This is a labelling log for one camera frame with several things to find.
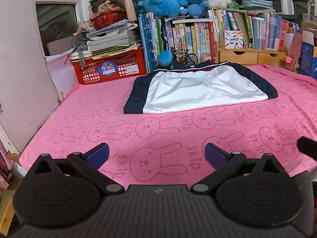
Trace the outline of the white and navy jacket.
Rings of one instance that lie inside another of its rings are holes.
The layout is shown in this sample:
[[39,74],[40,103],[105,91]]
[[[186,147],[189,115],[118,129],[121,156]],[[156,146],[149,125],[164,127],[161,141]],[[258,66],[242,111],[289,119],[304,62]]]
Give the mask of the white and navy jacket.
[[157,69],[137,77],[123,111],[162,114],[277,97],[277,89],[249,68],[228,61],[206,61],[193,68]]

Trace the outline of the pink bunny towel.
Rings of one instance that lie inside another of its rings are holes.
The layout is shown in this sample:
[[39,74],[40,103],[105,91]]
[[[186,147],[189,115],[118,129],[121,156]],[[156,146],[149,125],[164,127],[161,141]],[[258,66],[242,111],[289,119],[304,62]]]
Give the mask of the pink bunny towel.
[[110,157],[100,172],[123,186],[192,185],[213,168],[205,160],[209,142],[249,158],[271,153],[289,175],[316,167],[300,153],[301,136],[316,139],[316,80],[277,67],[252,70],[268,80],[278,98],[167,114],[124,114],[134,78],[77,85],[24,149],[29,169],[39,155],[65,158],[104,142]]

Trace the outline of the blue box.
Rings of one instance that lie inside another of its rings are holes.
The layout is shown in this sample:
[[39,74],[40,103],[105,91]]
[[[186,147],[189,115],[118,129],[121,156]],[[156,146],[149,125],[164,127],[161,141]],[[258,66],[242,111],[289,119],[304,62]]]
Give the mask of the blue box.
[[316,57],[317,47],[303,42],[301,51],[301,66],[300,73],[302,75],[310,76],[313,79],[317,79],[317,57]]

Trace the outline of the wooden drawer organizer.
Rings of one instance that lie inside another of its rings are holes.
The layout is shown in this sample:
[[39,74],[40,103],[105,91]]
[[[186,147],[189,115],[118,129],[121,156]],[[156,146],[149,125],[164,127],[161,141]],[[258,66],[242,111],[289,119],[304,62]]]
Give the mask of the wooden drawer organizer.
[[243,66],[255,66],[265,64],[270,66],[282,67],[284,57],[287,54],[287,48],[281,52],[273,50],[258,50],[251,48],[244,49],[224,49],[217,47],[216,62],[229,61]]

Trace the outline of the miniature bicycle model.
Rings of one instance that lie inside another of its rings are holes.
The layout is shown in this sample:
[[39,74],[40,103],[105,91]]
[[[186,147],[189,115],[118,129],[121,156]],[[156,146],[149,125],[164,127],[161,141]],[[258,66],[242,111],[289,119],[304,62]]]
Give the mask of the miniature bicycle model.
[[198,64],[199,59],[195,53],[190,53],[189,50],[178,51],[172,49],[173,60],[182,63],[187,67],[194,67]]

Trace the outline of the red plastic crate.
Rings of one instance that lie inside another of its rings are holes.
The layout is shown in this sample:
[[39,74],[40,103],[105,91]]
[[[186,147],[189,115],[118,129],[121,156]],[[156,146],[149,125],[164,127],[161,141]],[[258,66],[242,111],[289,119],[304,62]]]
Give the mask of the red plastic crate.
[[101,59],[73,61],[79,84],[95,84],[146,74],[142,47]]

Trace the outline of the blue plush ball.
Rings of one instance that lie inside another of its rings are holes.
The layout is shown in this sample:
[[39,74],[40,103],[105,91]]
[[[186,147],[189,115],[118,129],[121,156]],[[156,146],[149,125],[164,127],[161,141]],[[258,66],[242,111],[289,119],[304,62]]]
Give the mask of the blue plush ball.
[[158,64],[162,67],[168,67],[173,62],[173,54],[169,50],[163,51],[158,57]]

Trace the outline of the white pencil print box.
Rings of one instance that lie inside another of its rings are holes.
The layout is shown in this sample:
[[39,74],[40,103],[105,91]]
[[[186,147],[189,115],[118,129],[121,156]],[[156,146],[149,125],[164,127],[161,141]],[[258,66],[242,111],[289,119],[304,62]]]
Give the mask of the white pencil print box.
[[220,31],[220,47],[223,49],[243,49],[243,34],[241,31]]

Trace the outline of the stack of papers and books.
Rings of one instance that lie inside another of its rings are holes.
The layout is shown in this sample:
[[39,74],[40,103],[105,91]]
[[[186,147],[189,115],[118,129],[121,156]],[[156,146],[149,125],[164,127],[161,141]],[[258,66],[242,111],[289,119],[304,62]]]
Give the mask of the stack of papers and books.
[[101,59],[138,49],[141,45],[136,23],[121,20],[100,30],[95,30],[88,24],[89,22],[81,23],[74,33],[73,49],[69,54],[71,61]]

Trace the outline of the row of books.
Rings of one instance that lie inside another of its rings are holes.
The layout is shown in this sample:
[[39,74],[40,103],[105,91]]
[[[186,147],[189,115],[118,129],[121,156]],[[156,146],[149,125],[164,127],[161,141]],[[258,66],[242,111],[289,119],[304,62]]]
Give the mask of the row of books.
[[148,73],[157,68],[158,56],[165,50],[188,49],[198,56],[198,63],[216,62],[220,31],[225,30],[241,31],[243,48],[281,52],[286,47],[282,68],[295,70],[303,41],[299,25],[275,10],[211,9],[203,18],[155,18],[145,13],[139,15],[139,26]]

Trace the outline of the small red basket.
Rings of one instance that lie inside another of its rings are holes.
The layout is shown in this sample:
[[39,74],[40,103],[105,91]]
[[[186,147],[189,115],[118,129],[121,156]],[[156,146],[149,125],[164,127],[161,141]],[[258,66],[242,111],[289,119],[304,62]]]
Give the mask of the small red basket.
[[93,23],[96,30],[103,29],[121,20],[127,19],[125,10],[106,11],[98,14],[90,21]]

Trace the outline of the stack of folded blue cloths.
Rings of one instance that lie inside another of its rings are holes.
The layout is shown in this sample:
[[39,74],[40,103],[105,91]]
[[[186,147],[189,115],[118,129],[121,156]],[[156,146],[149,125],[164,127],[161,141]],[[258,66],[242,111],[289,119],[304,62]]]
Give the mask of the stack of folded blue cloths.
[[267,0],[241,0],[241,6],[249,10],[273,9],[273,2]]

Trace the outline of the blue plush toy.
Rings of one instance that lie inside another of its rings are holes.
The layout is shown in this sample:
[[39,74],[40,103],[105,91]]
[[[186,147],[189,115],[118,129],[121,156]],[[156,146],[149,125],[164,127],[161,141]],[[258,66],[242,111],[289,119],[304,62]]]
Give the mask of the blue plush toy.
[[189,16],[202,18],[207,10],[206,0],[145,0],[138,3],[140,13],[152,13],[155,18]]

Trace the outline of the cardboard tube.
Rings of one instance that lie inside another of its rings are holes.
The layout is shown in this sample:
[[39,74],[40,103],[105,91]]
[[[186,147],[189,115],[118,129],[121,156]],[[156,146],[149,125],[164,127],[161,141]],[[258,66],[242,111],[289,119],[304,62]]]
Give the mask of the cardboard tube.
[[133,0],[124,0],[125,10],[129,22],[136,22],[137,16],[134,9]]

